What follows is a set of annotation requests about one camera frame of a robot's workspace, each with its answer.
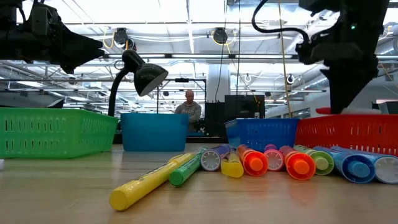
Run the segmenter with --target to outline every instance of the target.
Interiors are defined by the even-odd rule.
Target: man
[[[194,102],[193,91],[187,90],[185,92],[186,101],[175,109],[175,114],[189,115],[189,131],[196,132],[195,122],[200,119],[201,106]]]

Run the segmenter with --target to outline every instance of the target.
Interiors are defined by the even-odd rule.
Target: table surface
[[[211,144],[187,144],[197,152]],[[0,171],[0,223],[398,223],[398,186],[352,184],[338,176],[308,181],[285,172],[234,179],[198,171],[181,188],[161,185],[124,212],[109,205],[119,185],[175,152],[114,146],[71,160],[8,159]]]

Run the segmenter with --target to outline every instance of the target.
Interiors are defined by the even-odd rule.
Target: green marker
[[[170,183],[176,187],[180,187],[200,167],[200,157],[205,150],[202,149],[190,161],[174,170],[169,177]]]
[[[316,151],[302,145],[296,145],[294,146],[294,149],[298,152],[309,155],[313,159],[317,168],[315,170],[316,175],[328,175],[335,167],[333,158],[325,152]]]

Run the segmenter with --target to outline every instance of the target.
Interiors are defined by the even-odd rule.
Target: red basket
[[[398,115],[331,115],[302,119],[295,144],[341,146],[398,156]]]

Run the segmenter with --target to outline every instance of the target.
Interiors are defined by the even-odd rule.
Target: gray shirt
[[[201,106],[193,102],[192,104],[188,104],[184,102],[180,106],[177,107],[174,111],[175,114],[188,114],[189,115],[189,131],[196,131],[195,122],[200,119],[201,115]]]

